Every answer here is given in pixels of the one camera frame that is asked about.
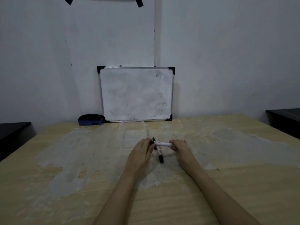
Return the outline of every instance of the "person's right arm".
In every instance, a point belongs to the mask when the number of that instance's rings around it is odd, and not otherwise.
[[[170,140],[179,165],[196,182],[220,224],[261,224],[202,169],[186,140]]]

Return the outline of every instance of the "gray patch on table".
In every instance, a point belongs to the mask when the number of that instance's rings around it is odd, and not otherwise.
[[[116,140],[117,130],[103,126],[92,131],[84,127],[73,129],[42,150],[36,158],[37,163],[42,167],[54,164],[63,170],[52,180],[30,185],[30,189],[26,189],[24,193],[31,201],[31,207],[27,212],[22,211],[22,214],[50,211],[51,202],[85,188],[96,171],[105,174],[109,182],[116,183],[131,151],[120,148]],[[231,165],[269,163],[299,167],[298,155],[286,143],[245,134],[219,122],[201,120],[201,128],[189,121],[181,121],[176,126],[162,122],[158,129],[148,131],[150,136],[157,136],[163,142],[186,139],[199,164],[205,169],[216,169],[212,162],[214,160]],[[167,147],[162,147],[162,151],[164,163],[159,162],[156,151],[153,151],[145,174],[137,182],[136,188],[139,190],[178,178],[175,171],[180,167],[175,152]],[[87,172],[84,178],[78,178],[83,168],[87,168]],[[66,215],[65,221],[86,216],[85,200],[75,203],[74,199],[62,201],[62,210],[73,208],[74,204],[80,205]]]

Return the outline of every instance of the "light wood surface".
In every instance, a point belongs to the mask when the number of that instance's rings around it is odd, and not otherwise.
[[[300,140],[244,115],[223,115],[175,119],[189,121],[201,128],[197,120],[218,121],[244,133],[255,134],[271,141],[286,142],[300,148]],[[155,130],[159,122],[148,122]],[[118,129],[118,124],[104,124]],[[115,183],[104,174],[92,174],[89,184],[80,191],[51,202],[49,210],[29,212],[30,199],[25,199],[31,183],[50,182],[61,167],[40,167],[34,158],[48,147],[55,137],[69,133],[76,123],[59,123],[45,128],[28,143],[0,162],[1,224],[91,224],[112,192]],[[292,166],[256,164],[232,167],[224,161],[214,163],[221,170],[208,174],[238,203],[263,224],[300,224],[300,169]],[[133,192],[128,224],[218,224],[199,188],[182,171],[170,182]]]

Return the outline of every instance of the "small whiteboard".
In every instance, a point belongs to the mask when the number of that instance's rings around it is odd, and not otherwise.
[[[105,119],[172,119],[175,68],[169,68],[98,67]]]

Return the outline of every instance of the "hand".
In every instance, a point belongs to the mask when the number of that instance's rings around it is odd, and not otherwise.
[[[151,139],[143,139],[133,148],[127,159],[124,174],[133,177],[135,180],[145,171],[148,166],[151,153],[155,144],[149,145]]]
[[[200,165],[186,140],[170,140],[169,142],[174,144],[175,147],[171,147],[171,149],[176,152],[177,161],[186,173],[191,175],[193,171],[200,169]]]

